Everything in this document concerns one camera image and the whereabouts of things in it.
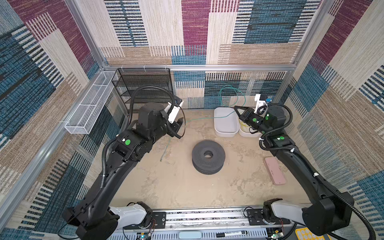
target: red wire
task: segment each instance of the red wire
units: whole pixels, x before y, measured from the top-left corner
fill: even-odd
[[[280,222],[281,222],[281,230],[282,230],[282,232],[284,234],[284,224],[283,224],[283,220],[281,218],[280,218]]]
[[[155,219],[152,219],[152,220],[153,220],[153,225],[152,225],[151,228],[149,229],[149,232],[148,232],[148,233],[151,232],[152,228],[153,228],[153,232],[152,232],[152,233],[155,232],[155,224],[156,224],[156,220],[155,220]]]

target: robotic arm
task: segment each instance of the robotic arm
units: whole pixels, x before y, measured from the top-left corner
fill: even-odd
[[[164,109],[159,103],[146,103],[139,109],[138,120],[132,121],[135,95],[140,90],[151,88],[166,92],[171,99],[169,105]],[[67,224],[78,227],[76,234],[80,239],[104,240],[118,227],[137,224],[146,228],[150,224],[152,210],[143,202],[123,208],[109,207],[109,204],[125,177],[144,154],[151,151],[155,142],[166,134],[182,137],[177,132],[183,119],[174,121],[181,106],[182,100],[166,89],[144,86],[134,91],[131,96],[128,128],[105,145],[102,153],[103,170],[82,201],[62,213]],[[111,153],[106,160],[111,144]]]
[[[166,92],[171,99],[169,105],[164,109],[159,103],[147,103],[139,109],[138,120],[132,121],[135,95],[140,90],[150,88]],[[255,98],[256,110],[235,106],[235,112],[240,120],[256,130],[255,132],[263,134],[259,142],[260,147],[271,151],[287,166],[307,193],[312,205],[302,208],[283,203],[281,199],[273,199],[264,203],[263,218],[267,222],[276,222],[276,218],[292,219],[305,224],[316,235],[328,233],[339,240],[345,240],[330,232],[348,226],[354,211],[367,226],[369,240],[375,240],[372,226],[353,206],[354,199],[351,195],[348,192],[340,193],[318,174],[294,141],[283,133],[283,128],[292,121],[291,111],[281,104],[267,105],[265,99],[266,96],[258,94]],[[86,196],[77,206],[67,208],[62,213],[67,224],[78,227],[76,234],[80,239],[104,240],[116,228],[132,224],[146,228],[150,225],[152,210],[143,202],[123,208],[109,207],[109,204],[125,177],[144,154],[152,149],[155,142],[166,134],[182,137],[177,132],[183,119],[174,121],[181,106],[181,99],[159,87],[143,86],[134,91],[131,96],[128,128],[105,145],[102,153],[103,170]],[[286,124],[282,107],[290,114]],[[106,159],[110,145],[111,153]]]
[[[348,192],[341,193],[324,177],[317,173],[307,158],[299,151],[295,142],[283,129],[292,121],[292,112],[288,107],[278,103],[266,104],[266,95],[257,95],[256,109],[235,106],[240,120],[260,132],[259,146],[270,151],[295,176],[308,195],[312,205],[299,207],[272,199],[264,203],[263,218],[267,222],[276,222],[278,218],[288,218],[301,223],[314,234],[321,236],[326,233],[339,240],[346,240],[331,233],[349,225],[352,211],[363,221],[369,232],[369,239],[376,239],[375,232],[368,220],[356,209],[354,199]],[[283,111],[285,108],[290,118],[286,122]]]

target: marker pen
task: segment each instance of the marker pen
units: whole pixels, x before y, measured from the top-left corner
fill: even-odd
[[[223,232],[223,233],[217,233],[216,237],[238,236],[243,234],[248,234],[248,232],[247,231]]]

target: pink phone case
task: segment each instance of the pink phone case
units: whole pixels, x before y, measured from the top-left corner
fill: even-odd
[[[286,183],[276,157],[266,157],[264,159],[264,164],[274,185],[282,185]]]

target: striped patterned wall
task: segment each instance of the striped patterned wall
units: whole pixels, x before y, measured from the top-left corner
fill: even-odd
[[[120,132],[124,111],[113,92],[89,135],[67,133],[16,209],[1,240],[59,239],[64,208],[77,205],[101,171],[101,151]],[[76,227],[60,233],[75,236]]]
[[[0,0],[0,56],[1,202],[99,67],[64,0]],[[94,177],[95,151],[122,115],[110,96],[104,132],[65,136],[0,239],[58,239],[52,214],[86,191],[81,179]]]
[[[321,0],[81,0],[78,1],[96,45],[109,65],[124,64],[289,64]],[[211,75],[232,72],[175,72],[176,93],[187,108],[228,106],[242,86],[246,106],[251,93],[271,98],[281,83],[269,73],[238,72],[239,79]]]
[[[1,201],[98,66],[64,0],[0,9]]]
[[[384,239],[384,1],[336,0],[285,90],[286,132]],[[353,216],[339,230],[367,239]]]

